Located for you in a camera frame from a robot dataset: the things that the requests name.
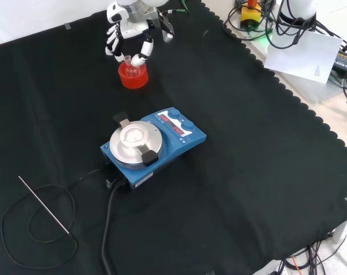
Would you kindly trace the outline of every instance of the red display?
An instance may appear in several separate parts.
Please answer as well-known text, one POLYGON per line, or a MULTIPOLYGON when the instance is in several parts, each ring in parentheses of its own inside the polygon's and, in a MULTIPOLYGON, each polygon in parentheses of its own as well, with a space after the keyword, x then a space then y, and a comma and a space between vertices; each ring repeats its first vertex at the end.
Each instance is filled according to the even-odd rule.
POLYGON ((176 132, 178 133, 180 136, 184 134, 184 132, 179 129, 172 121, 170 121, 168 119, 168 117, 166 117, 165 115, 160 115, 159 116, 165 123, 167 123, 168 125, 171 126, 171 128, 176 132))

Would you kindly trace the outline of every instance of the blue device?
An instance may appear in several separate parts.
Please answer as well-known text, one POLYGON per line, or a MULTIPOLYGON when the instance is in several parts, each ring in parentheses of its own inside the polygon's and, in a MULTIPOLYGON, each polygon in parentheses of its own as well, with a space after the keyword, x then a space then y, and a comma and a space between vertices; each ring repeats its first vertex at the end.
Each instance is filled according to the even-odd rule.
POLYGON ((206 134, 175 108, 161 110, 140 121, 130 123, 125 117, 118 121, 121 127, 109 142, 101 146, 101 150, 125 175, 132 188, 138 187, 164 164, 206 139, 206 134), (145 136, 150 136, 150 139, 145 139, 148 141, 141 145, 139 142, 145 136))

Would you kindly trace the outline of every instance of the white robot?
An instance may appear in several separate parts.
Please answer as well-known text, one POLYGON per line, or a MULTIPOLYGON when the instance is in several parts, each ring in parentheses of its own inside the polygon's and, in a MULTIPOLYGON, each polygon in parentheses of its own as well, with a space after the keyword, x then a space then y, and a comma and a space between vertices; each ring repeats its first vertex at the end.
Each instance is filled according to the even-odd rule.
POLYGON ((174 30, 168 19, 157 10, 168 0, 115 0, 107 8, 107 19, 114 25, 108 30, 106 54, 115 56, 122 62, 124 55, 121 46, 124 40, 144 36, 145 41, 141 52, 132 60, 132 66, 141 66, 145 63, 153 50, 153 39, 149 34, 151 28, 161 28, 165 42, 172 40, 174 30))
POLYGON ((289 18, 290 21, 293 21, 293 17, 301 17, 307 20, 316 15, 318 5, 319 0, 285 0, 282 14, 289 18))

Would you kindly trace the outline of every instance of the black tablecloth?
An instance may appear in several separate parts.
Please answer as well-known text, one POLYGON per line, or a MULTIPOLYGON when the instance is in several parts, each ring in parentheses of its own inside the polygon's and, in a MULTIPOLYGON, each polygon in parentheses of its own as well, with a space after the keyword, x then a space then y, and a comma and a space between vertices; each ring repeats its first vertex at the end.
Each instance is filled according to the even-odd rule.
MULTIPOLYGON (((61 26, 0 45, 0 218, 28 192, 18 175, 32 188, 69 186, 101 167, 99 147, 116 129, 115 113, 139 120, 176 107, 207 140, 136 191, 116 196, 108 249, 119 275, 248 275, 347 219, 344 143, 226 36, 214 14, 196 0, 189 8, 189 17, 171 17, 170 44, 153 32, 150 80, 138 91, 122 87, 118 64, 104 54, 105 12, 70 30, 61 26)), ((125 53, 141 47, 133 44, 126 41, 125 53)), ((103 274, 104 181, 118 176, 110 166, 72 186, 71 232, 79 248, 70 262, 46 271, 19 268, 0 239, 0 274, 103 274)), ((28 237, 37 206, 29 197, 9 212, 6 241, 19 261, 55 264, 68 257, 72 242, 39 245, 28 237)), ((68 223, 66 198, 50 208, 68 223)), ((43 211, 31 230, 39 238, 62 234, 43 211)))

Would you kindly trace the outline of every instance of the white paper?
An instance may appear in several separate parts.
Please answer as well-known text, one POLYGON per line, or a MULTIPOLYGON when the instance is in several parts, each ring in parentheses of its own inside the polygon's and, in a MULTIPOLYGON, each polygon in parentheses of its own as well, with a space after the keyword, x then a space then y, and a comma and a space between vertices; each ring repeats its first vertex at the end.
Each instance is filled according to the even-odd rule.
MULTIPOLYGON (((294 36, 279 36, 274 32, 272 43, 283 47, 293 42, 294 36)), ((288 49, 269 46, 264 67, 310 80, 326 83, 342 39, 319 33, 305 32, 298 44, 288 49)))

